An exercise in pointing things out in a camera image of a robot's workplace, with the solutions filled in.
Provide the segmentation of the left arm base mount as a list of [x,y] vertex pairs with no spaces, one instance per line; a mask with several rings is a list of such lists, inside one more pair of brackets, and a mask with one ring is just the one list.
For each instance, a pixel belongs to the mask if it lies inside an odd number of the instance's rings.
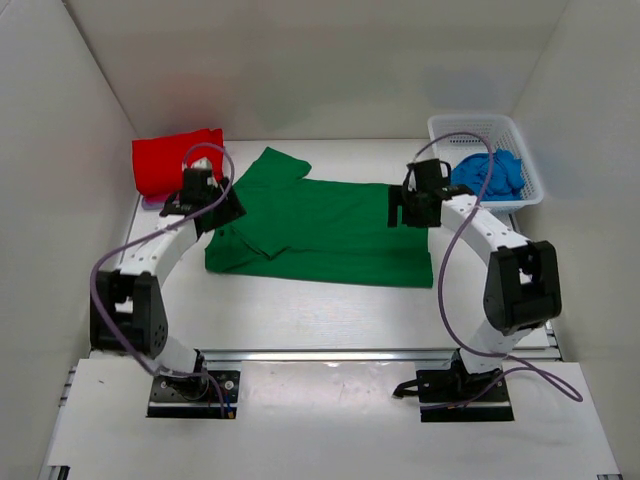
[[240,362],[208,362],[206,378],[156,377],[149,393],[148,418],[234,420],[241,385]]

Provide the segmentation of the green t-shirt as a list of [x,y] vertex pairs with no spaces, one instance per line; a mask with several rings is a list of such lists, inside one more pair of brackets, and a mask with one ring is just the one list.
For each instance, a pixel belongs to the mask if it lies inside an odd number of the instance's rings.
[[311,164],[266,148],[234,184],[244,216],[205,249],[210,273],[426,288],[426,231],[390,228],[385,184],[309,178]]

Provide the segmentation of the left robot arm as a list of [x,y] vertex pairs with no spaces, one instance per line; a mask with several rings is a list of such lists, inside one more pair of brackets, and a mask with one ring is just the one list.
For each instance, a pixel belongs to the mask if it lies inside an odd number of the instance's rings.
[[91,347],[128,353],[151,375],[173,377],[185,397],[203,395],[209,385],[204,357],[169,334],[162,287],[203,234],[245,214],[230,178],[186,169],[182,188],[168,196],[152,233],[125,246],[127,254],[114,269],[93,269]]

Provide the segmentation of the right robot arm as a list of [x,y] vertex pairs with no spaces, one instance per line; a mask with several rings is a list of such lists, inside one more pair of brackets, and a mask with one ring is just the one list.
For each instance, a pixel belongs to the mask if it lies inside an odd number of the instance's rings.
[[450,166],[438,159],[409,164],[403,183],[389,188],[388,226],[445,227],[487,268],[484,320],[459,346],[461,367],[448,376],[452,395],[467,401],[483,390],[483,375],[497,372],[520,340],[559,316],[562,300],[555,247],[507,227],[468,187],[451,184],[450,174]]

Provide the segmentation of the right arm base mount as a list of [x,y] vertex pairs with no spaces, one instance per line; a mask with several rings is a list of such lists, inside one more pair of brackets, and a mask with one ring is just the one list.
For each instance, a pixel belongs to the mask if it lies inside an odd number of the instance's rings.
[[458,353],[444,369],[418,369],[392,393],[416,398],[422,423],[484,423],[515,420],[503,370],[469,373]]

